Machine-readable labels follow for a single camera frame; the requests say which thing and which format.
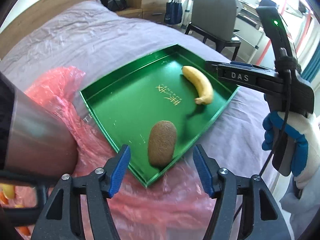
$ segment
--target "kiwi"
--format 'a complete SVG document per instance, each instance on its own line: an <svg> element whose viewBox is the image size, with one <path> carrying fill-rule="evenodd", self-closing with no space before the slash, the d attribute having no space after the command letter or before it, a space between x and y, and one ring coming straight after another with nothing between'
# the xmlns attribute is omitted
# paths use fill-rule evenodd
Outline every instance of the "kiwi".
<svg viewBox="0 0 320 240"><path fill-rule="evenodd" d="M157 122L149 136L149 163L158 168L167 166L172 160L176 140L177 129L172 122Z"/></svg>

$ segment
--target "navy blue tote bag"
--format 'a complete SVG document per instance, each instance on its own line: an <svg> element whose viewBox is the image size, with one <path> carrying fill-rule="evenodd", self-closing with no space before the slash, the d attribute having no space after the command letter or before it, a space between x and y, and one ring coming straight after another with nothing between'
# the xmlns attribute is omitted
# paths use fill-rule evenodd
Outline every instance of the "navy blue tote bag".
<svg viewBox="0 0 320 240"><path fill-rule="evenodd" d="M164 16L166 24L179 24L182 20L182 4L179 0L171 0L167 3L167 8Z"/></svg>

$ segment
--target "teal curtain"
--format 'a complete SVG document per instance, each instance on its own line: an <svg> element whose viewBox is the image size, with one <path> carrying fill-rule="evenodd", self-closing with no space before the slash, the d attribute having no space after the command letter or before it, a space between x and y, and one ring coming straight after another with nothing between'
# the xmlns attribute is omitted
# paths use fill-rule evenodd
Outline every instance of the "teal curtain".
<svg viewBox="0 0 320 240"><path fill-rule="evenodd" d="M320 69L320 42L309 64L307 65L305 70L302 72L301 77L311 82L317 75L319 69Z"/></svg>

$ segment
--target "wooden headboard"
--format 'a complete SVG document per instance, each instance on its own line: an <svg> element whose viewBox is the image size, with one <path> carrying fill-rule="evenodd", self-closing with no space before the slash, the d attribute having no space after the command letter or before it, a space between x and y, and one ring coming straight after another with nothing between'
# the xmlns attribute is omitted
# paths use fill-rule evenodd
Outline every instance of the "wooden headboard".
<svg viewBox="0 0 320 240"><path fill-rule="evenodd" d="M0 33L0 58L25 36L69 7L86 0L40 0L17 16Z"/></svg>

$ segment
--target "gold text on tray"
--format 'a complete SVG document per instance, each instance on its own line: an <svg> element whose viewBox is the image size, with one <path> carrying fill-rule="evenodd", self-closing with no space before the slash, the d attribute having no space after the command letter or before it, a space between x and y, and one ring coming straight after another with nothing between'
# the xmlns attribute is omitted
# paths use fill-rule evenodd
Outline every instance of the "gold text on tray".
<svg viewBox="0 0 320 240"><path fill-rule="evenodd" d="M156 87L160 93L165 94L165 99L168 99L170 102L172 102L175 106L181 102L181 98L178 97L175 93L173 93L167 86L164 84L158 85Z"/></svg>

